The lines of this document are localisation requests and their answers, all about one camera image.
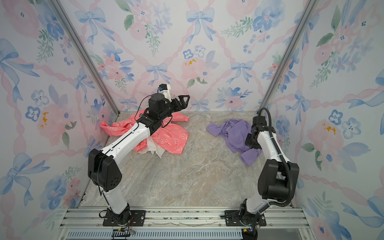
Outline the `purple cloth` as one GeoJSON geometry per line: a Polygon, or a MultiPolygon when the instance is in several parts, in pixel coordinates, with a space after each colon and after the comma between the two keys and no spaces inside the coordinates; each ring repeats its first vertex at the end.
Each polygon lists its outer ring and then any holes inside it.
{"type": "Polygon", "coordinates": [[[251,166],[261,155],[262,150],[251,149],[245,142],[251,133],[251,124],[244,120],[230,119],[221,125],[211,122],[206,130],[214,137],[223,137],[232,153],[240,153],[240,159],[251,166]]]}

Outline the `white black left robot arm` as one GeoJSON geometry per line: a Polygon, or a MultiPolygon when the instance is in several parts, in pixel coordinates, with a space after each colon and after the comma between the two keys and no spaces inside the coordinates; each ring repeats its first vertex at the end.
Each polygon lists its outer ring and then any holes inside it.
{"type": "Polygon", "coordinates": [[[104,196],[108,204],[106,218],[114,225],[125,227],[133,219],[130,206],[122,193],[119,164],[134,147],[161,128],[163,120],[186,109],[189,100],[189,95],[171,100],[163,93],[151,95],[148,108],[127,133],[102,150],[90,151],[88,177],[98,187],[100,195],[104,196]]]}

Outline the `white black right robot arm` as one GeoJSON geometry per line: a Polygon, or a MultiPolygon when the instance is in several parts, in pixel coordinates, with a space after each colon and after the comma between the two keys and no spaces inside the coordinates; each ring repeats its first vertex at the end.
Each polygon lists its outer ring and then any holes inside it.
{"type": "Polygon", "coordinates": [[[271,206],[287,207],[295,193],[300,168],[292,163],[280,147],[271,121],[264,116],[253,118],[246,146],[261,150],[266,162],[258,180],[258,192],[246,199],[238,216],[244,225],[256,222],[271,206]]]}

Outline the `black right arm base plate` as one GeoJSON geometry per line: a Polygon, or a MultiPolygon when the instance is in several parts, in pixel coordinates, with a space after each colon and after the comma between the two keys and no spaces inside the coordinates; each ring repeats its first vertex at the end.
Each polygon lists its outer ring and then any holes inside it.
{"type": "MultiPolygon", "coordinates": [[[[227,227],[246,227],[250,228],[254,223],[256,215],[246,212],[240,216],[240,211],[237,210],[225,210],[221,219],[224,219],[227,227]]],[[[265,227],[267,225],[264,214],[256,218],[255,225],[257,228],[265,227]]]]}

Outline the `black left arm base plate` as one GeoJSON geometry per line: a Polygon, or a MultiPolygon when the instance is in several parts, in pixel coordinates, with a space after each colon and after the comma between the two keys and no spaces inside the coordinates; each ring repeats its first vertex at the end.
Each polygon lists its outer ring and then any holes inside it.
{"type": "Polygon", "coordinates": [[[142,227],[146,218],[145,210],[129,210],[117,215],[107,209],[104,219],[104,227],[142,227]]]}

